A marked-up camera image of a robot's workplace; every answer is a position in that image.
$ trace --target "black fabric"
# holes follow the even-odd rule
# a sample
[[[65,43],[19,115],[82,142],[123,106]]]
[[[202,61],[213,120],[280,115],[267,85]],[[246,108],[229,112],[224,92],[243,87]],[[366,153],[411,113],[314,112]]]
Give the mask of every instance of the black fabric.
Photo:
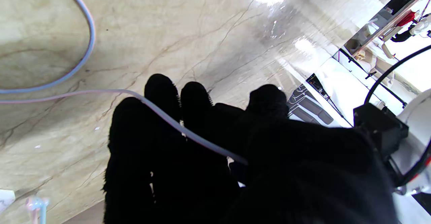
[[[145,96],[163,110],[174,105],[166,112],[247,158],[249,165],[234,172],[246,187],[238,187],[225,157],[126,98],[114,111],[109,135],[106,224],[397,223],[391,183],[360,132],[286,119],[286,97],[275,86],[252,92],[242,110],[212,106],[205,88],[189,83],[180,110],[171,81],[157,77],[163,83],[147,85]]]
[[[391,38],[391,41],[393,41],[393,42],[404,42],[404,41],[406,41],[408,38],[412,37],[412,35],[410,34],[410,30],[413,29],[414,26],[415,25],[411,25],[403,33],[396,34],[394,37]]]

